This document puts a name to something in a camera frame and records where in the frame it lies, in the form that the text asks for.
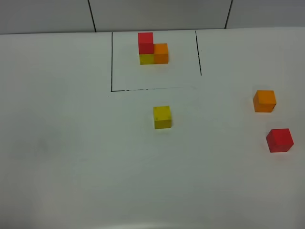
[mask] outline red cube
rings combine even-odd
[[[287,152],[294,144],[289,129],[273,129],[266,139],[271,153]]]
[[[153,33],[140,32],[138,33],[139,54],[153,54]]]

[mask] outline stacked cubes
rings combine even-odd
[[[138,33],[140,64],[168,63],[167,44],[154,44],[152,32]]]

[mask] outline yellow cube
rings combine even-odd
[[[140,64],[154,64],[153,54],[140,54]]]
[[[153,108],[154,128],[164,129],[172,127],[170,106],[157,106]]]

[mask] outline cube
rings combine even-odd
[[[153,108],[154,128],[164,129],[172,127],[170,106],[157,106]]]
[[[153,54],[153,33],[140,32],[138,33],[139,54]]]
[[[294,144],[289,129],[272,129],[266,139],[271,153],[287,152]]]
[[[154,64],[153,54],[140,54],[140,64]]]
[[[167,44],[154,44],[154,63],[168,63]]]
[[[258,90],[253,98],[255,112],[272,112],[275,105],[275,92]]]

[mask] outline orange cube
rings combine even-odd
[[[168,63],[167,44],[154,44],[154,63]]]
[[[275,92],[258,90],[253,98],[255,112],[272,112],[276,105]]]

